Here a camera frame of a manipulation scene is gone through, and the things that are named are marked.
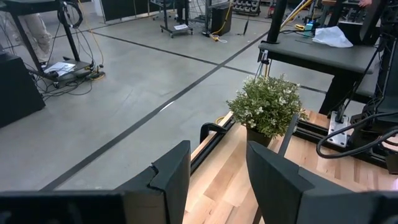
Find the white cloth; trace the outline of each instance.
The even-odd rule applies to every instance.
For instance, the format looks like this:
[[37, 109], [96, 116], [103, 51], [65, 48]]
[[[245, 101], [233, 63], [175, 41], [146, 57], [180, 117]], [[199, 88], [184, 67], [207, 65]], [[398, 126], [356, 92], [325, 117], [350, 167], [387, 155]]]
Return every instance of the white cloth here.
[[346, 38], [343, 31], [337, 26], [319, 28], [315, 30], [312, 41], [319, 44], [327, 44], [330, 47], [352, 47], [353, 44]]

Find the table surface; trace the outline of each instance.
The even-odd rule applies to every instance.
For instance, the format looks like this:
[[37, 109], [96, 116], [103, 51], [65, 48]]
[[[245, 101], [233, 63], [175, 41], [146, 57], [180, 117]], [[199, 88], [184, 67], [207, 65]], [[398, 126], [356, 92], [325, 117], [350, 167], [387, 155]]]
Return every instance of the table surface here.
[[[307, 112], [310, 122], [328, 126], [326, 116]], [[231, 116], [229, 113], [220, 125]], [[192, 159], [212, 138], [192, 153]], [[269, 148], [277, 152], [282, 138], [274, 139]], [[296, 164], [354, 191], [389, 190], [397, 176], [366, 162], [346, 157], [327, 160], [318, 157], [315, 144], [295, 136], [285, 157]], [[235, 124], [214, 148], [190, 179], [183, 223], [252, 223], [258, 204], [251, 188], [246, 166], [246, 128]]]
[[[370, 62], [376, 48], [372, 46], [354, 45], [350, 48], [330, 47], [318, 44], [312, 38], [303, 37], [298, 34], [279, 34], [279, 44], [261, 43], [261, 50], [268, 50], [276, 54], [286, 55], [292, 58], [300, 58], [309, 62], [316, 62], [363, 74]], [[373, 73], [374, 64], [368, 73]]]

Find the green object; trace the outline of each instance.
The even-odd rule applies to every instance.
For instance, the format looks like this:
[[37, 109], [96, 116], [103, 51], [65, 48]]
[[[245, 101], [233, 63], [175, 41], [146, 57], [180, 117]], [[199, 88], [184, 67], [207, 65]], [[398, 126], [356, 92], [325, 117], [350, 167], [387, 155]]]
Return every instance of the green object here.
[[308, 23], [308, 24], [305, 25], [304, 36], [305, 37], [312, 37], [312, 24]]

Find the person's leg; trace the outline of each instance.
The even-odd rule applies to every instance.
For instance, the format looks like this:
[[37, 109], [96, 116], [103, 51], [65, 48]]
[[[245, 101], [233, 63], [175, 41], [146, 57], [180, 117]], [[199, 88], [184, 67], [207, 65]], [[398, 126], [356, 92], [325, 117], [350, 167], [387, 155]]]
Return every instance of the person's leg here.
[[183, 22], [183, 9], [185, 6], [185, 1], [184, 0], [175, 0], [175, 7], [177, 8], [177, 22], [182, 23]]
[[36, 39], [39, 47], [43, 50], [45, 54], [50, 53], [50, 41], [51, 34], [47, 32], [47, 28], [40, 18], [40, 14], [31, 14], [25, 16], [25, 21], [27, 23], [27, 27], [30, 30], [30, 33]]
[[[39, 62], [47, 62], [48, 57], [43, 52], [43, 50], [39, 47], [37, 41], [35, 40], [33, 35], [30, 33], [30, 30], [29, 30], [26, 20], [25, 20], [25, 16], [19, 16], [19, 20], [21, 22], [22, 27], [24, 28], [26, 36], [29, 39], [29, 42], [30, 42], [34, 52], [36, 53], [36, 56], [37, 56]], [[21, 38], [21, 35], [19, 34], [17, 26], [15, 25], [14, 19], [12, 18], [12, 16], [9, 13], [7, 13], [7, 15], [6, 15], [6, 22], [9, 24], [9, 28], [13, 32], [12, 36], [15, 38], [16, 42], [20, 45], [25, 46], [25, 43], [22, 41], [22, 38]]]

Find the black plant pot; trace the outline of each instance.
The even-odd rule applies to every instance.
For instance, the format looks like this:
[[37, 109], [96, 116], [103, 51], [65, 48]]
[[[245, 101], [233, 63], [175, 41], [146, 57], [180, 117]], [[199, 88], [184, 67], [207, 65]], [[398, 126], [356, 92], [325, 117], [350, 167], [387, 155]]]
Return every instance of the black plant pot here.
[[259, 133], [253, 129], [246, 128], [248, 131], [248, 135], [246, 137], [246, 141], [255, 141], [259, 144], [262, 144], [265, 147], [268, 147], [269, 143], [271, 142], [272, 138], [267, 138], [264, 134]]

